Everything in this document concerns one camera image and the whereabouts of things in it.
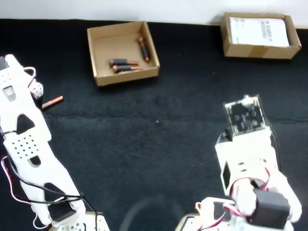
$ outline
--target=robotic arm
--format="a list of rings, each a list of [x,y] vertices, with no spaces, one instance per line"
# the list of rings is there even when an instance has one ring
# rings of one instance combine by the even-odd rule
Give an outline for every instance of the robotic arm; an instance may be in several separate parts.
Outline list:
[[[199,215],[182,221],[181,230],[190,224],[195,230],[293,231],[302,206],[279,170],[270,139],[273,131],[259,97],[226,103],[224,110],[229,128],[215,149],[223,190],[232,200],[208,197],[196,203]]]
[[[102,215],[86,212],[83,197],[48,144],[51,133],[40,110],[43,86],[32,70],[32,76],[27,74],[13,55],[0,58],[0,130],[25,201],[42,224],[52,225],[51,230],[109,231]],[[58,192],[52,200],[47,198],[48,189]]]

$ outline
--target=wire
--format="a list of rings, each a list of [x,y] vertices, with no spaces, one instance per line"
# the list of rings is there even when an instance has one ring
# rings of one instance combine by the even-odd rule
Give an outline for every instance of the wire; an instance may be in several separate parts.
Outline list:
[[[38,215],[35,214],[35,218],[34,218],[32,224],[33,224],[34,228],[36,228],[37,230],[43,230],[43,229],[45,229],[45,228],[47,228],[47,227],[49,226],[49,225],[45,225],[44,227],[38,227],[38,226],[35,224],[35,222],[36,222],[37,219],[38,219]]]
[[[239,217],[244,217],[244,215],[233,205],[223,204],[223,207]]]
[[[29,71],[29,70],[33,71],[33,73],[32,73],[32,79],[31,79],[30,83],[28,84],[28,87],[30,87],[31,83],[33,82],[33,80],[37,76],[37,71],[34,67],[31,67],[31,66],[24,67],[24,71]]]
[[[57,195],[61,195],[61,196],[64,196],[64,197],[68,197],[68,198],[79,198],[79,199],[82,199],[82,195],[67,195],[65,193],[62,193],[62,192],[58,192],[58,191],[55,191],[55,190],[52,190],[52,189],[49,189],[47,187],[44,187],[44,186],[41,186],[41,185],[38,185],[38,184],[34,184],[34,183],[31,183],[25,179],[23,179],[19,174],[18,172],[16,171],[16,169],[14,168],[13,166],[13,163],[12,163],[12,158],[8,155],[8,160],[9,160],[9,164],[10,164],[10,167],[14,173],[14,175],[20,180],[22,181],[23,183],[27,184],[27,185],[30,185],[30,186],[33,186],[33,187],[36,187],[36,188],[39,188],[39,189],[42,189],[44,191],[49,191],[49,192],[52,192],[54,194],[57,194]]]
[[[13,198],[14,200],[18,201],[18,202],[31,205],[30,202],[27,202],[27,201],[24,201],[24,200],[20,200],[20,199],[18,199],[18,198],[14,195],[14,193],[13,193],[12,178],[11,178],[11,175],[10,175],[10,173],[9,173],[9,171],[8,171],[8,169],[7,169],[6,165],[5,165],[5,163],[4,163],[4,159],[6,159],[6,158],[7,158],[7,156],[4,156],[4,157],[1,159],[1,166],[2,166],[2,169],[3,169],[4,173],[5,173],[5,175],[6,175],[7,179],[8,179],[8,181],[9,181],[9,184],[10,184],[10,192],[11,192],[12,198]]]
[[[89,206],[89,208],[94,212],[95,214],[95,231],[97,231],[97,216],[98,212],[93,208],[93,206],[89,203],[89,201],[86,199],[85,196],[83,196],[82,200]]]
[[[9,156],[7,156],[7,155],[4,156],[4,157],[1,159],[1,166],[2,166],[2,168],[3,168],[3,170],[4,170],[4,172],[5,172],[6,174],[8,173],[8,175],[9,175],[9,171],[8,171],[6,165],[5,165],[5,162],[4,162],[4,160],[5,160],[6,158],[10,159]],[[78,200],[81,200],[81,199],[82,199],[82,196],[78,196],[77,199],[73,199],[73,200],[66,200],[66,199],[65,199],[65,200],[60,200],[60,201],[34,201],[34,200],[29,200],[29,199],[26,199],[26,198],[22,198],[22,197],[20,197],[20,196],[16,197],[16,196],[14,195],[14,193],[13,193],[13,184],[12,184],[12,179],[11,179],[11,176],[10,176],[10,175],[9,175],[8,179],[9,179],[10,185],[12,185],[12,190],[11,190],[12,197],[13,197],[14,199],[17,199],[17,201],[22,202],[22,203],[28,202],[29,204],[30,204],[30,203],[36,203],[36,204],[54,205],[54,204],[61,204],[61,203],[66,203],[66,202],[74,202],[74,201],[78,201]],[[67,196],[67,195],[65,195],[65,194],[63,194],[63,193],[61,193],[61,195],[63,195],[64,198],[69,198],[69,196]]]
[[[207,226],[206,228],[202,228],[202,229],[200,229],[199,231],[207,230],[207,229],[210,229],[210,228],[212,228],[212,227],[215,227],[215,226],[219,225],[219,224],[223,221],[223,219],[225,218],[225,216],[226,216],[226,212],[224,212],[224,213],[222,214],[222,216],[221,216],[214,224],[212,224],[212,225],[210,225],[210,226]]]
[[[276,155],[277,155],[277,159],[278,159],[278,170],[281,171],[282,169],[282,158],[281,158],[281,153],[280,153],[280,145],[278,143],[278,137],[277,134],[275,132],[275,129],[273,127],[273,125],[271,124],[271,122],[269,121],[269,119],[267,119],[267,117],[265,117],[267,124],[269,125],[272,135],[273,135],[273,139],[274,139],[274,143],[276,146]]]
[[[23,183],[25,183],[25,184],[27,184],[27,185],[30,185],[30,186],[33,186],[33,187],[36,187],[36,188],[40,188],[40,189],[42,189],[42,190],[44,190],[44,191],[50,191],[50,192],[52,192],[52,193],[62,195],[64,198],[75,197],[76,199],[73,199],[73,200],[60,200],[60,201],[48,201],[48,202],[47,202],[47,201],[46,201],[46,202],[43,202],[43,201],[33,201],[33,200],[25,199],[25,198],[22,198],[22,200],[21,200],[21,199],[18,199],[18,198],[14,195],[14,193],[13,193],[12,179],[11,179],[11,176],[10,176],[10,174],[9,174],[9,171],[8,171],[6,165],[5,165],[5,162],[4,162],[4,160],[5,160],[6,158],[9,159],[9,163],[10,163],[11,169],[13,170],[13,173],[14,173],[14,174],[16,175],[16,177],[17,177],[20,181],[22,181]],[[66,194],[64,194],[64,193],[57,192],[57,191],[55,191],[55,190],[51,190],[51,189],[48,189],[48,188],[46,188],[46,187],[43,187],[43,186],[40,186],[40,185],[37,185],[37,184],[28,182],[27,180],[23,179],[23,178],[17,173],[16,169],[13,167],[12,160],[11,160],[11,157],[10,157],[9,155],[6,155],[6,156],[4,156],[4,157],[1,159],[1,166],[2,166],[2,168],[3,168],[4,172],[5,172],[5,174],[7,175],[8,180],[9,180],[10,188],[11,188],[11,195],[12,195],[12,197],[13,197],[16,201],[22,202],[22,203],[26,203],[26,204],[29,204],[29,205],[30,205],[31,203],[50,204],[50,205],[51,205],[51,204],[60,204],[60,203],[65,203],[65,202],[73,202],[73,201],[83,200],[83,201],[89,206],[89,208],[94,212],[94,214],[95,214],[95,231],[97,231],[97,216],[98,216],[98,212],[93,208],[93,206],[92,206],[92,205],[90,204],[90,202],[85,198],[85,196],[83,196],[83,195],[80,195],[80,196],[66,195]]]
[[[32,67],[32,66],[24,67],[24,71],[32,71],[32,77],[35,77],[37,75],[36,69],[34,67]]]

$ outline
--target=white plastic part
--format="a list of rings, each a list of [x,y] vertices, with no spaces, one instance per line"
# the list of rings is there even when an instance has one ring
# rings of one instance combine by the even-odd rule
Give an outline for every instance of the white plastic part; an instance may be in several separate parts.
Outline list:
[[[83,219],[58,228],[52,227],[49,231],[95,231],[95,213],[86,212]],[[97,216],[97,231],[110,231],[103,215]]]
[[[28,84],[31,76],[20,68],[20,65],[10,66],[0,71],[0,127],[2,132],[14,131],[17,128],[19,115],[30,118],[39,129],[40,136],[46,141],[51,140],[51,134],[41,111],[35,106],[30,95]]]
[[[271,130],[264,129],[235,136],[233,141],[217,143],[215,149],[221,170],[221,181],[226,196],[232,185],[241,178],[255,178],[266,182],[266,166],[277,168],[275,149],[271,145]],[[224,168],[228,164],[230,177],[227,184]]]
[[[233,186],[232,197],[238,210],[245,216],[251,216],[256,209],[257,196],[253,190],[249,179],[239,180]]]
[[[79,195],[69,173],[50,149],[50,131],[28,89],[31,78],[28,78],[29,75],[14,61],[13,56],[6,57],[9,57],[10,67],[0,71],[0,128],[4,133],[3,144],[19,175],[31,183],[41,186],[51,183],[65,194]],[[32,120],[35,126],[17,135],[11,131],[17,130],[17,119],[21,114]],[[38,156],[40,165],[34,165],[30,161],[34,156]],[[21,186],[28,199],[45,201],[43,190],[22,182]],[[81,200],[70,204],[76,213],[60,222],[52,221],[46,204],[32,203],[32,209],[44,225],[52,223],[53,226],[59,227],[62,224],[74,223],[85,214],[86,209]]]

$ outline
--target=cardboard box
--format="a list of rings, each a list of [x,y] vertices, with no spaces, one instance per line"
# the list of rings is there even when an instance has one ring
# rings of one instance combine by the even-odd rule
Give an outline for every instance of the cardboard box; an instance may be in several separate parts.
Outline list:
[[[146,22],[121,23],[87,29],[93,75],[97,86],[158,76],[160,64]],[[143,37],[150,56],[143,60],[138,38]],[[138,61],[143,70],[115,74],[110,59]]]
[[[286,25],[289,47],[256,46],[248,44],[233,44],[229,17],[239,18],[279,18]],[[295,26],[290,16],[277,13],[225,13],[220,26],[223,50],[228,57],[248,57],[265,59],[292,59],[302,48]]]

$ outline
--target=black fabric surface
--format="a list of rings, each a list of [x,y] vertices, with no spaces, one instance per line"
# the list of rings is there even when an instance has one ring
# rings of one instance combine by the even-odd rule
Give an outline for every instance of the black fabric surface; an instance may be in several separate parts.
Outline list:
[[[214,150],[227,125],[222,103],[256,93],[303,204],[295,230],[305,230],[308,31],[298,32],[303,49],[291,62],[249,60],[224,57],[219,27],[150,23],[160,76],[100,89],[86,28],[112,23],[0,20],[1,55],[37,69],[45,100],[64,96],[44,112],[51,147],[110,230],[128,222],[121,231],[173,231],[196,201],[223,197]],[[4,174],[0,185],[1,230],[34,230],[34,214],[11,198]],[[132,217],[131,208],[140,210]]]

